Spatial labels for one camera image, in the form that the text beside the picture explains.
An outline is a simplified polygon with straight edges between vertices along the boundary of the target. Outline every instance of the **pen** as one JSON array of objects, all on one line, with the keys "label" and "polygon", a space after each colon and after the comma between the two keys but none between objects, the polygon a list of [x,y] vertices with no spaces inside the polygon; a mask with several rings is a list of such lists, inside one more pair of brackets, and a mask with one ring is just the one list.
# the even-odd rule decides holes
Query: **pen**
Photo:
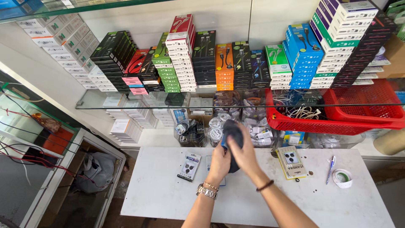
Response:
[{"label": "pen", "polygon": [[336,157],[333,155],[332,159],[330,160],[330,167],[329,167],[329,171],[328,171],[328,178],[326,179],[326,184],[328,184],[328,182],[329,182],[329,178],[330,178],[330,175],[332,174],[332,169],[333,169],[333,166],[335,165],[335,163],[336,163]]}]

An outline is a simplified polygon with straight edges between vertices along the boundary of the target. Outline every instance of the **hand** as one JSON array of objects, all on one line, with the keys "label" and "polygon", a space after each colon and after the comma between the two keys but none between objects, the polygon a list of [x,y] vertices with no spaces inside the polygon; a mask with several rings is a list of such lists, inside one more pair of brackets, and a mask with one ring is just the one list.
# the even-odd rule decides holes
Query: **hand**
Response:
[{"label": "hand", "polygon": [[226,142],[228,143],[238,166],[254,181],[255,177],[262,176],[264,173],[257,163],[256,153],[248,129],[240,123],[238,124],[238,127],[242,131],[243,147],[240,148],[231,136],[228,136]]},{"label": "hand", "polygon": [[225,153],[224,148],[221,146],[221,142],[219,142],[212,152],[211,166],[205,182],[215,187],[219,187],[222,179],[228,174],[229,168],[230,153]]}]

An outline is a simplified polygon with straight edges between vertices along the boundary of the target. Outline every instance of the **bracelet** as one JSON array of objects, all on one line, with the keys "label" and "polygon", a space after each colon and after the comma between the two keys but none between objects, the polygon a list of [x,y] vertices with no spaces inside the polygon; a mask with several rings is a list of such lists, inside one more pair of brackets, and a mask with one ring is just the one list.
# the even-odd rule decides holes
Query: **bracelet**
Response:
[{"label": "bracelet", "polygon": [[209,183],[207,183],[207,182],[203,182],[202,184],[206,184],[208,187],[211,187],[211,188],[213,188],[214,190],[219,191],[219,188],[214,187],[213,185],[211,185],[211,184],[209,184]]},{"label": "bracelet", "polygon": [[256,191],[257,191],[257,192],[260,192],[260,191],[262,191],[263,189],[265,189],[265,188],[267,188],[267,187],[270,187],[273,183],[274,183],[274,180],[271,180],[270,182],[268,182],[267,184],[265,184],[263,187],[256,188]]}]

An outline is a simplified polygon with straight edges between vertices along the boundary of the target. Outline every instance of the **glass shelf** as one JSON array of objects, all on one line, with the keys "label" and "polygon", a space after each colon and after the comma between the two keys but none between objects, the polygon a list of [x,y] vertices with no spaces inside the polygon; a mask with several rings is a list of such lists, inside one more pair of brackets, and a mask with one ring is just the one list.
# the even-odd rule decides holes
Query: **glass shelf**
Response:
[{"label": "glass shelf", "polygon": [[0,10],[0,24],[40,17],[79,13],[170,0],[28,0],[19,7]]},{"label": "glass shelf", "polygon": [[200,108],[190,103],[191,97],[213,98],[211,106],[205,108],[251,108],[247,101],[252,102],[255,108],[405,105],[405,78],[375,79],[373,82],[372,85],[333,89],[216,91],[216,88],[198,88],[196,92],[151,92],[148,95],[95,89],[87,90],[76,109],[131,109],[135,100],[145,104],[138,107],[141,109]]}]

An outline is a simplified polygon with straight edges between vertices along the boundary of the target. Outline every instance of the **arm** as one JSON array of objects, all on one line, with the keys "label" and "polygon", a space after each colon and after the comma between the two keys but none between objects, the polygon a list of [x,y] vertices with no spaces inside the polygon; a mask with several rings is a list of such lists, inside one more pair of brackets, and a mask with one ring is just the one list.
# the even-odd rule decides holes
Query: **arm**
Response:
[{"label": "arm", "polygon": [[[270,179],[257,163],[248,130],[242,124],[239,124],[239,128],[243,134],[243,148],[241,149],[232,137],[228,137],[227,143],[239,167],[251,178],[257,188],[263,187]],[[260,193],[281,228],[317,227],[275,184],[263,189]]]},{"label": "arm", "polygon": [[[218,188],[222,179],[227,175],[230,168],[230,153],[225,153],[221,143],[215,147],[212,152],[211,167],[208,173],[205,183],[209,183],[212,186]],[[204,187],[213,191],[215,189],[204,184]],[[214,199],[203,194],[197,196],[196,201],[193,204],[190,212],[185,219],[182,228],[207,228],[211,224],[212,210],[214,209]]]}]

